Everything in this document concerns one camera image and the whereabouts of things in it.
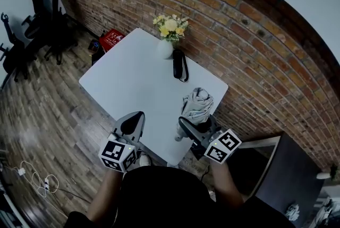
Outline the grey patterned umbrella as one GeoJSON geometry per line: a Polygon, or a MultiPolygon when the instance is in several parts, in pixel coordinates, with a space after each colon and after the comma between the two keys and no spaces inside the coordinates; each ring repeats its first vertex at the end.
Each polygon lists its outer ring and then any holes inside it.
{"type": "Polygon", "coordinates": [[[206,132],[211,126],[209,117],[213,105],[212,95],[203,88],[194,88],[190,94],[183,97],[180,117],[187,119],[198,130],[206,132]]]}

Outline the person's right forearm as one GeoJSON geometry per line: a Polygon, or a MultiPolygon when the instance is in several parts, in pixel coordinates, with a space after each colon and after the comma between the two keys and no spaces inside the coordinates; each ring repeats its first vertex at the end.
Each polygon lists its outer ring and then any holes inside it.
{"type": "Polygon", "coordinates": [[[210,167],[214,179],[216,202],[229,209],[241,207],[244,201],[233,181],[228,165],[211,161],[210,167]]]}

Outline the black device with blue light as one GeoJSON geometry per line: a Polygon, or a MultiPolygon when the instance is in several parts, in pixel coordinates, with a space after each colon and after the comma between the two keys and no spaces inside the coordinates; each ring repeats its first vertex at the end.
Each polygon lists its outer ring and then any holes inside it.
{"type": "Polygon", "coordinates": [[[90,52],[92,66],[105,55],[105,50],[102,45],[95,39],[90,42],[88,51],[90,52]]]}

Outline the person's left forearm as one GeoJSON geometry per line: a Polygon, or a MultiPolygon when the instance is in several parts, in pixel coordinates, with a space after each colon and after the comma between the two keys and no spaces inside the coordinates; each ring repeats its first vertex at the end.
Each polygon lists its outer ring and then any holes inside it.
{"type": "Polygon", "coordinates": [[[106,172],[86,213],[86,217],[97,227],[110,227],[113,224],[122,180],[123,173],[110,169],[106,172]]]}

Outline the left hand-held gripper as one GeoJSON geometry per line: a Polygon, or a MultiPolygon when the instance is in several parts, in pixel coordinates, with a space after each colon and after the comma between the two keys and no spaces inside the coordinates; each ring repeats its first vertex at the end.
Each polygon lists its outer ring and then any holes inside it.
{"type": "Polygon", "coordinates": [[[107,168],[125,173],[137,160],[144,125],[142,111],[127,114],[115,122],[113,131],[101,142],[98,153],[107,168]]]}

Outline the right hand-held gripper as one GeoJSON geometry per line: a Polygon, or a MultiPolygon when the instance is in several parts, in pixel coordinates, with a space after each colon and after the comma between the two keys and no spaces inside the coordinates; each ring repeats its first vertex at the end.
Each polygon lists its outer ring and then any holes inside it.
{"type": "Polygon", "coordinates": [[[242,144],[231,129],[223,131],[212,115],[209,115],[206,122],[197,125],[180,116],[178,118],[178,142],[184,138],[193,141],[191,151],[197,160],[207,157],[219,164],[224,163],[242,144]]]}

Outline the red box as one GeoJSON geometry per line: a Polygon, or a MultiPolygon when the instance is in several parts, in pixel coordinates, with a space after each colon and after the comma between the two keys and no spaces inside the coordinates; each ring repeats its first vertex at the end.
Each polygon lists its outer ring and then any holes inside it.
{"type": "Polygon", "coordinates": [[[102,33],[102,35],[99,37],[99,43],[104,49],[105,52],[108,52],[110,49],[112,49],[117,43],[119,43],[125,36],[115,30],[111,29],[108,32],[102,33]]]}

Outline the yellow flower bouquet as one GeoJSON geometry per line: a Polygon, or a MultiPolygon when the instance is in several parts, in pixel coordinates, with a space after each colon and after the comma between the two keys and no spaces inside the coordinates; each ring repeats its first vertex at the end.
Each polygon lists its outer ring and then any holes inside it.
{"type": "Polygon", "coordinates": [[[151,14],[151,16],[152,23],[157,27],[162,40],[175,43],[185,38],[184,33],[189,26],[189,18],[179,18],[175,14],[170,16],[151,14]]]}

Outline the white vase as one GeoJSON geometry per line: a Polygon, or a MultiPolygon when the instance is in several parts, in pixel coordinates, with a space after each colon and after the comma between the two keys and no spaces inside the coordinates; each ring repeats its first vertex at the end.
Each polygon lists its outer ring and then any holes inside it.
{"type": "Polygon", "coordinates": [[[170,41],[162,39],[157,44],[157,55],[162,59],[168,59],[173,53],[173,45],[170,41]]]}

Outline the white panel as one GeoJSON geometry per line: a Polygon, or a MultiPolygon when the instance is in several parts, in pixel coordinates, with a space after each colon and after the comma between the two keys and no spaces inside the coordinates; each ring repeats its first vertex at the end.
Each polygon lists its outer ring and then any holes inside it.
{"type": "Polygon", "coordinates": [[[276,136],[272,138],[243,142],[240,144],[239,149],[276,146],[280,138],[280,136],[276,136]]]}

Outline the small potted plant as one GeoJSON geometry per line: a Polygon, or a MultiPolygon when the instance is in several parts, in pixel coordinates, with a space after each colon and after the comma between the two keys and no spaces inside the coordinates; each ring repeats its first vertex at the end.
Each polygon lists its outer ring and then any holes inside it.
{"type": "Polygon", "coordinates": [[[331,179],[333,180],[336,177],[338,171],[338,166],[333,164],[330,167],[329,172],[320,172],[317,174],[317,179],[318,180],[326,180],[326,179],[331,179]]]}

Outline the person's black clothing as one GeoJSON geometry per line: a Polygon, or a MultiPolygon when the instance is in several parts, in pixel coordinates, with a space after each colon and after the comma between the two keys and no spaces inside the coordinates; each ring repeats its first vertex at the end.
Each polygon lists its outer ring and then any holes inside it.
{"type": "Polygon", "coordinates": [[[237,209],[221,206],[195,175],[172,167],[144,166],[123,174],[116,217],[97,227],[73,211],[64,228],[295,228],[257,197],[237,209]]]}

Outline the white table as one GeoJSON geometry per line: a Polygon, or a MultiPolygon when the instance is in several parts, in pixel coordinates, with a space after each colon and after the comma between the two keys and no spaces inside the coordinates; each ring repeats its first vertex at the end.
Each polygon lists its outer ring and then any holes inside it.
{"type": "Polygon", "coordinates": [[[184,96],[205,89],[217,107],[228,85],[191,59],[189,79],[173,76],[173,61],[157,52],[159,40],[136,28],[102,56],[79,80],[84,90],[115,120],[142,111],[146,116],[141,143],[161,159],[177,165],[192,141],[176,141],[184,96]]]}

